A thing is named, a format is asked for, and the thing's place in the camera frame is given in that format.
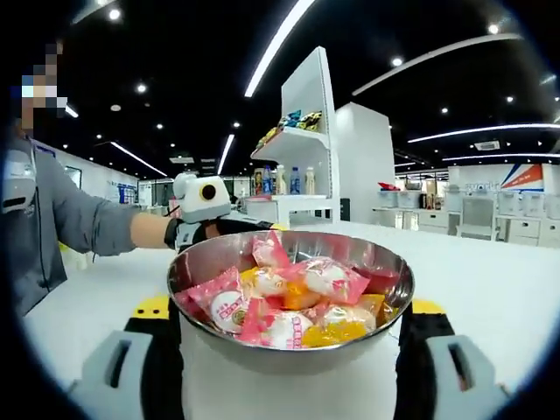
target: black ceiling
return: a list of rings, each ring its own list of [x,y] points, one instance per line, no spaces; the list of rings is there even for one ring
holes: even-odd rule
[[[170,156],[193,156],[193,167],[200,169],[201,158],[220,159],[228,135],[234,133],[222,174],[245,172],[256,142],[280,118],[280,87],[316,46],[323,46],[335,106],[353,101],[388,116],[397,164],[414,159],[418,165],[446,167],[442,158],[475,154],[470,144],[494,139],[500,141],[501,153],[554,149],[558,130],[492,131],[407,142],[453,130],[552,123],[560,109],[556,83],[541,82],[560,67],[560,53],[551,47],[557,37],[550,34],[547,43],[546,35],[538,33],[545,42],[537,45],[522,23],[527,21],[531,28],[538,23],[541,32],[546,25],[555,30],[553,19],[560,10],[553,9],[558,5],[545,9],[539,3],[547,2],[540,0],[530,6],[512,2],[515,11],[508,11],[481,0],[317,0],[284,43],[255,95],[245,98],[256,63],[295,2],[230,0],[218,6],[200,0],[125,0],[99,9],[71,28],[59,59],[59,95],[68,97],[79,117],[47,117],[36,124],[36,138],[59,148],[68,144],[67,151],[77,156],[153,179],[161,176],[105,142],[117,141],[174,177],[184,166],[172,164]],[[122,11],[118,23],[107,19],[114,7]],[[355,89],[391,70],[392,57],[412,60],[487,35],[494,22],[500,22],[502,32],[521,33],[529,40],[448,52],[352,96]],[[139,82],[147,86],[146,93],[135,91]],[[508,103],[510,95],[514,101]],[[122,110],[112,112],[113,104]],[[448,114],[442,115],[441,108],[448,108]],[[241,127],[234,129],[234,122]],[[158,123],[164,128],[157,129]]]

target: white shelf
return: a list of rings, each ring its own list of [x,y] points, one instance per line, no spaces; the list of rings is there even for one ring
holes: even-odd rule
[[[283,162],[293,159],[297,155],[308,155],[309,151],[328,149],[329,139],[326,134],[284,127],[282,131],[273,136],[262,148],[251,154],[254,160],[272,160]]]

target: shirt sleeve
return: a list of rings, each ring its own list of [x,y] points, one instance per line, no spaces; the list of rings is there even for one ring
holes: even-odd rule
[[[67,176],[62,165],[48,159],[52,206],[59,241],[78,252],[117,256],[135,248],[130,223],[138,209],[92,197]]]

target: plastic wrapper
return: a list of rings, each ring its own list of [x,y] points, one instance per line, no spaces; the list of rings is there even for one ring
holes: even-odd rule
[[[288,267],[290,259],[275,231],[271,230],[265,240],[253,240],[253,257],[259,267]]]
[[[186,293],[221,330],[233,334],[242,331],[249,301],[236,267]]]
[[[294,264],[287,272],[284,276],[289,281],[303,278],[310,291],[346,305],[357,304],[369,284],[364,276],[326,256],[316,256]]]
[[[313,323],[301,312],[281,311],[266,299],[252,298],[239,340],[283,350],[302,348],[302,338]]]

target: wrapped candy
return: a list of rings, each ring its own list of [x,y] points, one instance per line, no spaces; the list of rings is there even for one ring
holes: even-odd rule
[[[253,240],[253,257],[259,267],[287,267],[290,265],[288,254],[280,241],[277,233],[271,230],[265,240]]]
[[[298,311],[280,311],[262,298],[251,298],[239,340],[283,350],[302,348],[312,322]]]
[[[233,334],[242,331],[249,301],[236,267],[186,292],[221,330]]]
[[[330,298],[333,302],[355,305],[369,280],[327,256],[316,256],[288,269],[288,280],[304,279],[310,291]]]

